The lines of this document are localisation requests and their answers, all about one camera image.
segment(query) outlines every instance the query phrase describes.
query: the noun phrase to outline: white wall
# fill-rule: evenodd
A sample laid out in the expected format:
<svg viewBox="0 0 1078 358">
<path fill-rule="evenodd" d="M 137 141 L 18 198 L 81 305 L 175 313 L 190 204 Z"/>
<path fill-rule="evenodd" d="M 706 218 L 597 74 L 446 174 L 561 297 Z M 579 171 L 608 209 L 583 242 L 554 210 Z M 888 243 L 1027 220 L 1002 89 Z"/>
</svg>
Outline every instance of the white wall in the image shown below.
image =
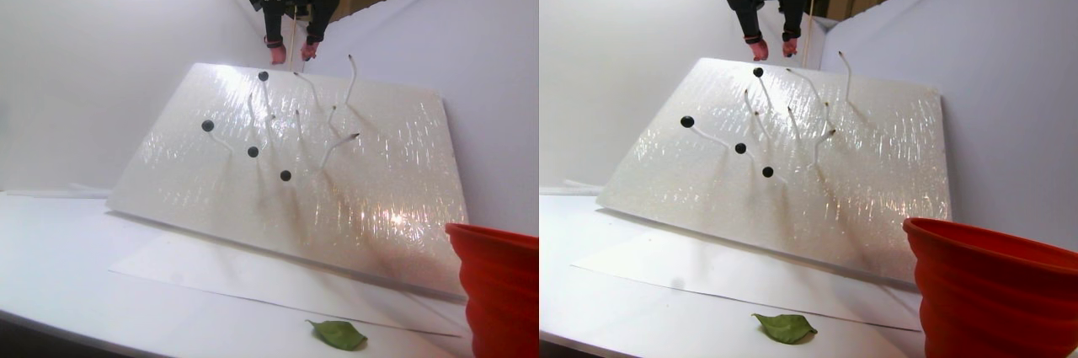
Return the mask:
<svg viewBox="0 0 1078 358">
<path fill-rule="evenodd" d="M 839 24 L 823 69 L 939 85 L 955 220 L 1078 250 L 1074 0 L 893 0 Z"/>
<path fill-rule="evenodd" d="M 267 66 L 236 5 L 0 0 L 0 189 L 111 188 L 192 64 Z"/>
<path fill-rule="evenodd" d="M 472 224 L 538 235 L 537 0 L 390 0 L 331 24 L 306 72 L 439 91 Z"/>
<path fill-rule="evenodd" d="M 606 183 L 701 57 L 752 60 L 725 0 L 539 0 L 539 168 L 547 187 Z M 782 56 L 776 9 L 771 1 L 759 12 L 766 64 L 800 66 L 803 47 L 802 55 Z M 813 31 L 817 50 L 824 35 Z M 810 60 L 814 68 L 818 54 Z"/>
</svg>

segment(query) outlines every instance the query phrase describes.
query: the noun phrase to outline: white stick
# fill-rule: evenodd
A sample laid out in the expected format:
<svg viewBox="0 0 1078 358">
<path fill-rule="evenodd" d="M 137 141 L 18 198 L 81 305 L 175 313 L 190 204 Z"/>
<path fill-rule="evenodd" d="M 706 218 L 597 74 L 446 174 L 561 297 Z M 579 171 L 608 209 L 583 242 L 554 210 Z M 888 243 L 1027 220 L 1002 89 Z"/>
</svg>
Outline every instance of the white stick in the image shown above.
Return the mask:
<svg viewBox="0 0 1078 358">
<path fill-rule="evenodd" d="M 730 144 L 727 144 L 727 142 L 722 141 L 722 139 L 719 139 L 719 138 L 714 137 L 714 136 L 708 135 L 708 134 L 705 134 L 703 130 L 700 130 L 700 128 L 697 128 L 695 126 L 690 127 L 689 130 L 692 130 L 692 132 L 696 133 L 696 135 L 703 136 L 704 139 L 707 139 L 707 140 L 714 141 L 716 143 L 722 144 L 722 147 L 727 148 L 727 150 L 730 149 Z"/>
<path fill-rule="evenodd" d="M 235 152 L 236 152 L 236 150 L 235 150 L 235 149 L 232 149 L 232 147 L 231 147 L 231 146 L 229 146 L 229 143 L 225 143 L 225 142 L 224 142 L 224 140 L 221 140 L 221 138 L 217 137 L 217 135 L 213 135 L 213 133 L 212 133 L 212 132 L 207 132 L 207 133 L 206 133 L 206 135 L 209 135 L 209 138 L 210 138 L 210 139 L 213 139 L 213 141 L 216 141 L 216 142 L 218 142 L 218 143 L 221 143 L 221 146 L 223 146 L 223 147 L 226 147 L 226 149 L 229 149 L 229 154 L 230 154 L 230 155 L 231 155 L 232 153 L 235 153 Z"/>
<path fill-rule="evenodd" d="M 846 55 L 843 55 L 842 51 L 839 51 L 839 57 L 842 58 L 842 63 L 846 64 L 846 96 L 843 97 L 843 100 L 849 102 L 849 80 L 854 77 L 854 69 L 849 68 L 849 61 L 846 61 Z"/>
<path fill-rule="evenodd" d="M 300 134 L 300 139 L 303 139 L 303 127 L 300 126 L 300 110 L 295 110 L 295 132 Z"/>
<path fill-rule="evenodd" d="M 322 168 L 326 168 L 326 162 L 330 160 L 330 153 L 334 149 L 336 149 L 341 144 L 347 143 L 349 140 L 355 140 L 358 137 L 359 134 L 351 134 L 344 139 L 340 139 L 336 143 L 333 143 L 333 146 L 331 146 L 329 149 L 326 150 L 326 155 L 322 156 L 322 163 L 318 165 L 318 169 L 321 170 Z"/>
<path fill-rule="evenodd" d="M 820 97 L 819 92 L 816 91 L 816 85 L 813 84 L 813 82 L 812 82 L 811 79 L 808 79 L 807 77 L 805 77 L 805 75 L 803 75 L 801 73 L 798 73 L 798 72 L 796 72 L 793 70 L 790 70 L 790 69 L 786 69 L 786 71 L 788 71 L 790 73 L 793 73 L 793 75 L 802 78 L 806 82 L 808 82 L 808 87 L 812 87 L 812 94 L 816 96 L 816 100 L 819 101 L 819 106 L 824 108 L 824 132 L 827 132 L 828 129 L 830 129 L 831 128 L 831 104 L 828 102 L 828 101 L 825 101 L 824 97 Z"/>
<path fill-rule="evenodd" d="M 346 96 L 344 96 L 345 107 L 347 107 L 348 105 L 348 99 L 351 98 L 351 88 L 354 88 L 356 85 L 356 60 L 351 58 L 351 54 L 348 55 L 348 63 L 350 63 L 351 65 L 351 81 L 348 82 L 348 93 L 346 94 Z M 327 124 L 333 121 L 333 113 L 336 112 L 336 109 L 337 108 L 334 106 L 333 110 L 330 111 L 330 116 L 326 119 Z"/>
<path fill-rule="evenodd" d="M 798 128 L 798 120 L 793 119 L 793 108 L 786 107 L 786 112 L 790 114 L 790 121 L 793 122 L 793 134 L 797 135 L 798 140 L 801 140 L 801 129 Z"/>
<path fill-rule="evenodd" d="M 768 94 L 768 86 L 763 85 L 763 78 L 756 78 L 756 80 L 759 80 L 760 86 L 763 87 L 763 96 L 768 99 L 768 108 L 770 108 L 771 111 L 774 111 L 775 105 L 771 104 L 771 95 Z"/>
<path fill-rule="evenodd" d="M 813 147 L 812 151 L 812 166 L 815 166 L 816 163 L 819 163 L 819 144 L 823 143 L 828 138 L 831 138 L 831 136 L 834 136 L 834 133 L 835 129 L 828 130 L 826 134 L 824 134 L 824 136 L 820 136 L 819 139 L 816 139 L 816 146 Z"/>
<path fill-rule="evenodd" d="M 251 104 L 251 100 L 253 100 L 253 99 L 254 99 L 254 92 L 251 92 L 251 94 L 247 95 L 247 111 L 249 111 L 251 113 L 251 127 L 254 127 L 254 120 L 255 120 L 254 119 L 254 105 Z"/>
<path fill-rule="evenodd" d="M 771 140 L 771 135 L 768 134 L 768 129 L 763 127 L 763 120 L 760 119 L 760 113 L 752 110 L 752 105 L 748 102 L 748 88 L 745 90 L 745 107 L 748 107 L 748 113 L 756 119 L 756 122 L 760 124 L 760 130 L 763 132 L 763 136 L 766 136 L 768 140 Z"/>
<path fill-rule="evenodd" d="M 264 82 L 264 81 L 262 82 L 262 102 L 264 102 L 265 106 L 266 106 L 266 118 L 265 119 L 266 120 L 272 120 L 272 119 L 277 118 L 277 115 L 273 114 L 273 110 L 270 108 L 270 84 L 266 84 L 266 82 Z"/>
<path fill-rule="evenodd" d="M 295 77 L 300 78 L 300 80 L 303 80 L 307 82 L 308 85 L 310 85 L 310 96 L 315 97 L 315 102 L 318 102 L 318 93 L 315 92 L 315 83 L 312 82 L 310 80 L 307 80 L 307 78 L 303 77 L 299 72 L 292 72 L 292 74 L 295 74 Z"/>
</svg>

